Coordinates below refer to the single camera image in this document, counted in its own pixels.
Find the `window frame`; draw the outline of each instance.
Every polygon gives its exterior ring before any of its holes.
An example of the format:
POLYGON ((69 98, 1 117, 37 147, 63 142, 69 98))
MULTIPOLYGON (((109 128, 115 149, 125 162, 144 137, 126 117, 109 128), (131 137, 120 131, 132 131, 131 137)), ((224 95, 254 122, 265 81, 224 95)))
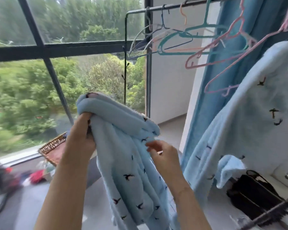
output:
MULTIPOLYGON (((145 8, 152 6, 153 0, 144 0, 145 8)), ((71 56, 83 56, 83 55, 93 55, 93 54, 106 54, 106 53, 117 53, 124 52, 125 41, 98 41, 98 42, 72 42, 72 43, 51 43, 45 44, 41 37, 41 34, 38 30, 37 24, 34 20, 34 16, 31 12, 27 0, 18 0, 18 3, 23 11, 23 14, 26 18, 26 21, 29 25, 31 33, 34 37, 36 45, 32 46, 7 46, 0 47, 0 62, 7 61, 18 61, 18 60, 33 60, 33 59, 42 59, 46 65, 48 73, 52 79, 54 87, 58 93, 61 104, 64 107, 65 113, 67 114, 71 125, 73 125, 73 118, 67 101, 65 99, 64 93, 62 91, 61 85, 58 81, 56 72, 53 68, 50 58, 57 57, 71 57, 71 56)), ((135 43, 138 44, 142 40, 136 40, 135 43)), ((132 40, 127 41, 128 51, 131 47, 132 40)), ((147 57, 146 61, 146 115, 150 116, 150 84, 151 84, 151 57, 147 57)), ((5 165, 11 166, 12 164, 19 164, 19 162, 25 162, 27 160, 32 160, 34 158, 40 157, 38 152, 36 154, 26 155, 25 158, 18 158, 17 160, 12 159, 10 162, 5 161, 5 165)))

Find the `forearm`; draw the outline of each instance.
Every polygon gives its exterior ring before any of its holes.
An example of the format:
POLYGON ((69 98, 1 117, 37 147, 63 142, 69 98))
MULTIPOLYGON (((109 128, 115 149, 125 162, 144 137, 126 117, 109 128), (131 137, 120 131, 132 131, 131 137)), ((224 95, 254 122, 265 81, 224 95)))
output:
POLYGON ((173 194, 181 230, 211 230, 193 190, 185 180, 182 183, 183 188, 173 194))
POLYGON ((50 183, 35 230, 80 230, 88 162, 64 154, 50 183))

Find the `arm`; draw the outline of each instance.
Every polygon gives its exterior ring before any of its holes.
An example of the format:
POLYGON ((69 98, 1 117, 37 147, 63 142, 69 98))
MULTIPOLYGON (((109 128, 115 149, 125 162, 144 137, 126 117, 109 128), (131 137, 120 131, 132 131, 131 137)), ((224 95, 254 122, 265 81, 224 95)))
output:
POLYGON ((71 128, 34 230, 81 230, 87 168, 96 148, 87 135, 91 115, 83 113, 71 128))
POLYGON ((181 230, 211 230, 193 190, 182 174, 176 148, 162 140, 146 143, 146 146, 174 197, 181 230))

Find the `teal plastic hanger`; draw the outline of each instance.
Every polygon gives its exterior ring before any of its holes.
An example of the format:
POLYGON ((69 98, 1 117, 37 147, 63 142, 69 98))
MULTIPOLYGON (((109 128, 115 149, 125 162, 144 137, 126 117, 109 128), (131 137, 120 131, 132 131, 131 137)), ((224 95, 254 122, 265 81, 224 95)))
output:
MULTIPOLYGON (((204 17, 204 22, 202 25, 199 26, 194 26, 194 27, 188 27, 185 29, 185 31, 183 32, 174 32, 172 34, 169 34, 168 36, 164 37, 163 40, 160 42, 159 46, 158 46, 158 54, 159 55, 193 55, 196 53, 195 52, 165 52, 163 50, 163 46, 164 44, 170 40, 171 38, 175 37, 176 35, 179 35, 181 38, 217 38, 219 36, 221 36, 223 33, 225 33, 228 30, 228 27, 225 25, 221 25, 221 24, 208 24, 207 23, 207 17, 208 17, 208 11, 209 11, 209 5, 211 3, 212 0, 207 0, 207 5, 206 5, 206 13, 205 13, 205 17, 204 17), (200 29, 200 28, 207 28, 207 27, 214 27, 214 28, 218 28, 221 29, 220 34, 219 35, 198 35, 198 33, 196 35, 192 35, 190 34, 188 31, 191 30, 196 30, 196 29, 200 29)), ((247 45, 247 40, 245 39, 245 44, 246 46, 244 47, 244 49, 242 50, 235 50, 235 51, 227 51, 227 53, 243 53, 245 52, 245 50, 247 49, 248 45, 247 45)), ((203 52, 202 54, 220 54, 223 52, 220 51, 210 51, 210 52, 203 52)))

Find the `hand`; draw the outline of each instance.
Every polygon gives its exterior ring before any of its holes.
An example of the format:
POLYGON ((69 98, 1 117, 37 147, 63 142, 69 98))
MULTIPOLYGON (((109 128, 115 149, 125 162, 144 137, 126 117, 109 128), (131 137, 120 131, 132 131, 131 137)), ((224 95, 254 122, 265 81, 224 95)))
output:
POLYGON ((92 134, 87 134, 92 113, 84 112, 75 121, 66 140, 65 152, 62 159, 67 163, 88 163, 96 144, 92 134))
POLYGON ((174 197, 186 187, 190 187, 180 169, 176 148, 163 140, 148 142, 146 146, 148 147, 147 151, 150 153, 157 171, 168 185, 174 197))

